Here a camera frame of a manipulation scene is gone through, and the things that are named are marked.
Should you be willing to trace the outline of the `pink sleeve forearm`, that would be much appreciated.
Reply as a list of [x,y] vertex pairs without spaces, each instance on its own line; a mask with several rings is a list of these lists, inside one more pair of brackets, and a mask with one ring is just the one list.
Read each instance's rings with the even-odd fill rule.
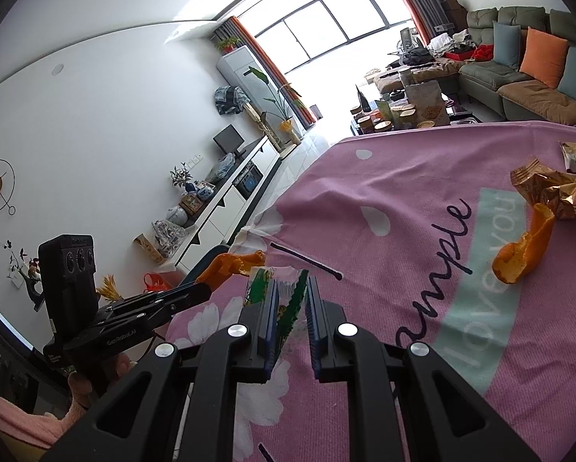
[[65,417],[28,414],[0,396],[0,431],[41,449],[50,447],[87,413],[75,400]]

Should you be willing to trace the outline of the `person left hand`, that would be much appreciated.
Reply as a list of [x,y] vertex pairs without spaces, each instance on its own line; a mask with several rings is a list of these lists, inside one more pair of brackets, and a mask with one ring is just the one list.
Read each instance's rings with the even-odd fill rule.
[[76,369],[68,378],[73,404],[87,410],[135,365],[137,362],[126,353],[118,353],[112,358],[87,363],[81,370]]

